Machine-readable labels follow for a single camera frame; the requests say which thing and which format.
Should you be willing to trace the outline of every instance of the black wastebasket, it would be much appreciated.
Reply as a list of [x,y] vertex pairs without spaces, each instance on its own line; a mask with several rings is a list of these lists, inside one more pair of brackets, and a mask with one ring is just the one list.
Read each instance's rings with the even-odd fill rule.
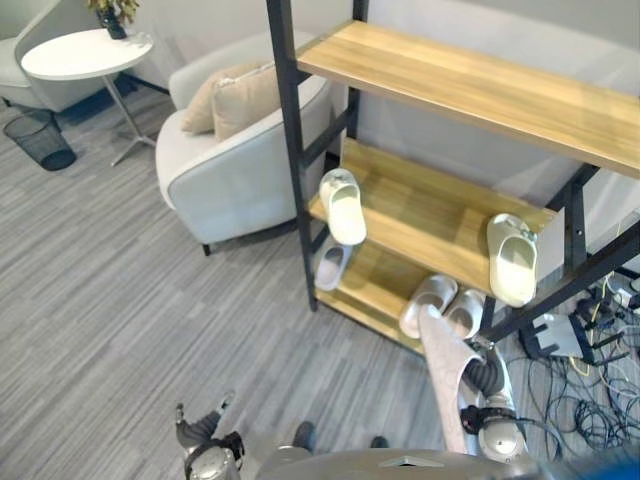
[[26,113],[7,123],[4,133],[45,170],[60,170],[76,159],[76,154],[60,135],[51,112]]

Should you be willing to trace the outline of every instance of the shoe rack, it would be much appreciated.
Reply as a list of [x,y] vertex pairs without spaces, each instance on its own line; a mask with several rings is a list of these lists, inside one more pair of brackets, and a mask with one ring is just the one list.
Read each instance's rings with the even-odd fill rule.
[[[290,0],[267,0],[269,24],[296,199],[309,305],[317,301],[421,352],[398,319],[414,289],[442,272],[487,293],[474,341],[491,347],[640,253],[640,222],[588,258],[582,187],[606,168],[640,179],[640,103],[613,90],[495,57],[394,32],[365,22],[368,2],[354,0],[353,20],[296,51]],[[347,109],[303,148],[297,86],[309,75],[349,86]],[[359,91],[533,143],[585,165],[546,208],[474,185],[357,140]],[[316,291],[313,254],[328,235],[319,198],[305,202],[305,168],[346,129],[341,163],[361,188],[368,235],[340,286]],[[489,286],[488,220],[501,212],[542,231],[565,209],[563,278],[498,325]]]

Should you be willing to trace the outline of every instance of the armchair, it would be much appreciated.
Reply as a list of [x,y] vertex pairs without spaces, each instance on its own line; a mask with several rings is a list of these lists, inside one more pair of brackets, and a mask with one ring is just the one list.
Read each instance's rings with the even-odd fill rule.
[[[296,34],[296,43],[312,38]],[[178,109],[162,126],[156,147],[160,192],[185,227],[204,245],[262,230],[296,216],[282,111],[218,142],[213,133],[180,129],[190,99],[213,72],[251,60],[273,58],[268,34],[259,34],[215,51],[175,72],[169,80]],[[328,125],[330,84],[317,76],[299,88],[304,139]],[[317,191],[322,161],[307,171],[309,194]]]
[[39,80],[29,76],[20,64],[25,53],[47,40],[97,27],[95,14],[81,0],[2,0],[0,97],[26,107],[59,112],[103,88],[100,78]]

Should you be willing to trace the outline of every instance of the slipper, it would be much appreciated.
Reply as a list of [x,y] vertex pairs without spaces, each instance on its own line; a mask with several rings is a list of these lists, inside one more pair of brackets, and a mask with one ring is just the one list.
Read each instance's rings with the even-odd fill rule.
[[463,340],[473,337],[480,330],[485,295],[477,290],[462,290],[454,298],[444,314],[451,330]]
[[353,247],[340,245],[329,238],[318,255],[315,286],[320,290],[330,292],[340,284]]
[[331,235],[342,245],[358,245],[367,236],[360,205],[360,187],[344,168],[327,172],[320,181],[320,200],[327,214]]
[[438,274],[425,278],[411,296],[400,317],[400,330],[410,338],[420,338],[418,313],[423,305],[433,305],[440,313],[444,312],[458,292],[456,281],[446,275]]
[[536,294],[536,235],[515,215],[501,213],[489,221],[489,281],[495,297],[522,307]]

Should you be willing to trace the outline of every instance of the table leg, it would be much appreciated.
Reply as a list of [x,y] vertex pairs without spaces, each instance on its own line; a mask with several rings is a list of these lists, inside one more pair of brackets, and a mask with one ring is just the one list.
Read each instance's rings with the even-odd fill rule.
[[124,160],[124,158],[131,151],[131,149],[136,146],[136,144],[144,143],[145,145],[149,145],[150,147],[155,147],[156,142],[154,142],[152,139],[150,139],[146,135],[142,134],[142,132],[138,128],[138,125],[136,125],[136,122],[133,120],[133,117],[129,113],[129,110],[127,110],[127,107],[122,101],[122,97],[120,96],[120,93],[118,92],[118,89],[116,88],[116,86],[113,84],[113,81],[107,76],[104,76],[102,78],[104,80],[105,85],[107,86],[107,90],[109,90],[109,93],[113,97],[113,101],[116,102],[116,104],[120,107],[120,110],[124,115],[124,118],[127,120],[127,123],[131,127],[131,130],[133,130],[133,132],[136,135],[133,141],[124,150],[124,152],[118,155],[118,157],[111,163],[111,166],[115,167],[118,163]]

